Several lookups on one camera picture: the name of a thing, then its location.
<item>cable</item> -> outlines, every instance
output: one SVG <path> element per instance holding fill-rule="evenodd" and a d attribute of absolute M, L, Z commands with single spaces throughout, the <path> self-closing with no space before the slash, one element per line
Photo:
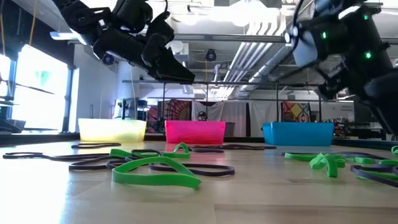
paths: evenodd
<path fill-rule="evenodd" d="M 164 1 L 166 2 L 166 7 L 165 7 L 164 11 L 167 12 L 167 9 L 169 8 L 169 2 L 168 2 L 168 0 L 164 0 Z"/>
<path fill-rule="evenodd" d="M 131 78 L 131 87 L 132 87 L 132 97 L 134 102 L 134 119 L 137 119 L 137 107 L 136 107 L 136 92 L 134 91 L 134 82 L 132 80 L 132 69 L 130 65 L 130 78 Z"/>
<path fill-rule="evenodd" d="M 4 37 L 4 25 L 2 22 L 2 13 L 0 14 L 0 28 L 1 28 L 2 54 L 6 56 L 6 38 Z"/>
<path fill-rule="evenodd" d="M 5 0 L 2 0 L 0 5 L 0 29 L 1 29 L 2 54 L 6 56 L 6 38 L 4 37 L 4 24 L 2 22 L 2 10 L 4 9 L 4 3 Z"/>
<path fill-rule="evenodd" d="M 36 25 L 36 12 L 37 12 L 37 0 L 35 0 L 35 6 L 33 9 L 33 22 L 32 22 L 32 28 L 30 29 L 30 38 L 29 38 L 30 46 L 32 46 L 33 30 L 35 29 L 35 25 Z"/>

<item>window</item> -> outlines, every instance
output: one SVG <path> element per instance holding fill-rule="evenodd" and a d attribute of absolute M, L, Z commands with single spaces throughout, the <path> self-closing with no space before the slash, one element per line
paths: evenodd
<path fill-rule="evenodd" d="M 10 76 L 10 66 L 11 60 L 4 55 L 0 55 L 0 74 L 1 78 L 5 81 L 8 80 Z M 0 96 L 6 96 L 8 91 L 8 86 L 6 82 L 0 83 Z"/>
<path fill-rule="evenodd" d="M 12 118 L 25 128 L 62 130 L 67 93 L 65 63 L 29 46 L 19 53 Z"/>

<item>resistance band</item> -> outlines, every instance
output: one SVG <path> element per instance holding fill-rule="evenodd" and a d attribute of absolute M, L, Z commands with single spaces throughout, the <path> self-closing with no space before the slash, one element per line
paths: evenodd
<path fill-rule="evenodd" d="M 394 156 L 398 157 L 398 146 L 391 148 Z M 370 166 L 352 165 L 350 171 L 363 179 L 370 179 L 382 184 L 398 187 L 398 161 L 382 156 L 376 156 L 364 152 L 331 152 L 329 154 L 304 154 L 304 153 L 282 153 L 286 159 L 310 162 L 312 169 L 322 169 L 327 166 L 326 173 L 329 177 L 337 177 L 337 167 L 343 167 L 349 159 L 358 164 L 373 164 Z"/>
<path fill-rule="evenodd" d="M 70 170 L 99 170 L 99 169 L 113 169 L 115 167 L 121 166 L 125 164 L 126 162 L 137 160 L 137 159 L 142 159 L 140 155 L 143 155 L 144 153 L 152 153 L 150 155 L 147 155 L 149 157 L 156 157 L 156 156 L 163 156 L 163 153 L 153 150 L 153 149 L 143 149 L 143 150 L 132 150 L 132 153 L 128 153 L 126 151 L 120 150 L 120 149 L 112 149 L 110 156 L 108 157 L 103 157 L 103 158 L 98 158 L 98 159 L 92 159 L 89 161 L 82 161 L 82 162 L 76 162 L 74 164 L 71 164 L 69 169 Z M 89 165 L 89 164 L 95 164 L 100 161 L 106 161 L 110 159 L 116 159 L 116 160 L 111 160 L 106 163 L 106 165 Z M 158 170 L 158 171 L 171 171 L 175 172 L 175 169 L 172 167 L 167 167 L 164 166 L 166 164 L 161 164 L 162 166 L 158 166 L 156 164 L 149 164 L 149 168 L 151 170 Z M 191 167 L 191 168 L 209 168 L 209 169 L 221 169 L 223 171 L 204 171 L 204 170 L 198 170 L 198 169 L 189 169 L 192 171 L 194 174 L 198 175 L 204 175 L 208 177 L 222 177 L 226 175 L 234 175 L 235 174 L 235 168 L 232 166 L 222 166 L 222 165 L 213 165 L 213 164 L 182 164 L 185 167 Z"/>
<path fill-rule="evenodd" d="M 79 143 L 72 145 L 72 149 L 99 149 L 102 147 L 121 146 L 120 143 Z"/>
<path fill-rule="evenodd" d="M 80 154 L 80 155 L 66 155 L 66 156 L 47 156 L 42 152 L 8 152 L 2 155 L 3 159 L 48 159 L 51 161 L 80 161 L 85 159 L 97 159 L 100 157 L 109 156 L 108 153 L 96 154 Z"/>
<path fill-rule="evenodd" d="M 150 163 L 167 164 L 179 174 L 127 174 L 131 170 Z M 197 189 L 201 183 L 201 180 L 184 165 L 165 156 L 138 159 L 118 166 L 112 170 L 112 180 L 119 184 L 173 185 L 192 189 Z"/>
<path fill-rule="evenodd" d="M 224 150 L 265 150 L 277 149 L 275 146 L 247 146 L 241 144 L 227 144 L 222 146 L 193 146 L 193 149 L 224 149 Z"/>

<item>blue bin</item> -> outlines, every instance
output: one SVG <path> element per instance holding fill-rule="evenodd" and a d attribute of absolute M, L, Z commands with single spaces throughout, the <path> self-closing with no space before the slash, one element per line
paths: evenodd
<path fill-rule="evenodd" d="M 330 146 L 333 123 L 264 123 L 266 144 L 275 146 Z"/>

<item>white curtain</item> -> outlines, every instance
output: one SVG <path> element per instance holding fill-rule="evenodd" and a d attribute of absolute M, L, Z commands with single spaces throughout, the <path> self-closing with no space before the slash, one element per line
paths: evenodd
<path fill-rule="evenodd" d="M 276 102 L 273 101 L 252 101 L 250 108 L 250 133 L 251 137 L 264 137 L 261 131 L 262 125 L 277 120 Z"/>
<path fill-rule="evenodd" d="M 246 137 L 246 102 L 225 102 L 221 120 L 235 124 L 235 137 Z"/>
<path fill-rule="evenodd" d="M 219 102 L 213 106 L 207 107 L 207 118 L 208 121 L 221 121 L 223 115 L 224 102 Z M 192 121 L 198 120 L 199 113 L 206 112 L 206 106 L 199 101 L 193 101 L 192 103 Z"/>

